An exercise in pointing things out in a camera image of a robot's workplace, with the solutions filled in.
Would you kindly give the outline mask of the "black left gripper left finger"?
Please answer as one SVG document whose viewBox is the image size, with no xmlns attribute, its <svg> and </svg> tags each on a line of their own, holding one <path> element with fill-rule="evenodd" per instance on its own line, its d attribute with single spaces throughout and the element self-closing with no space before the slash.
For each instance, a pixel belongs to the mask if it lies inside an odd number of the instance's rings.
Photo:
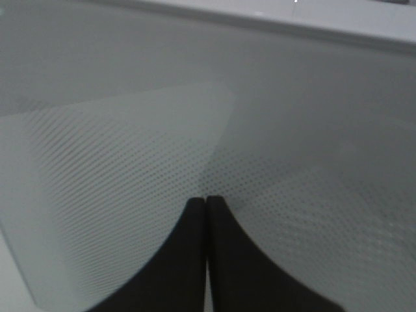
<svg viewBox="0 0 416 312">
<path fill-rule="evenodd" d="M 91 311 L 203 311 L 205 200 L 191 198 L 168 238 L 127 283 Z"/>
</svg>

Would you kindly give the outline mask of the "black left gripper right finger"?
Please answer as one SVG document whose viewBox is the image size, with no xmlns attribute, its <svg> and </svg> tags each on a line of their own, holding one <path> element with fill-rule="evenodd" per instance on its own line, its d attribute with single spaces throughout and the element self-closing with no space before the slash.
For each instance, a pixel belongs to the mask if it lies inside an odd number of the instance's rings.
<svg viewBox="0 0 416 312">
<path fill-rule="evenodd" d="M 209 278 L 215 311 L 342 311 L 263 253 L 225 199 L 206 201 Z"/>
</svg>

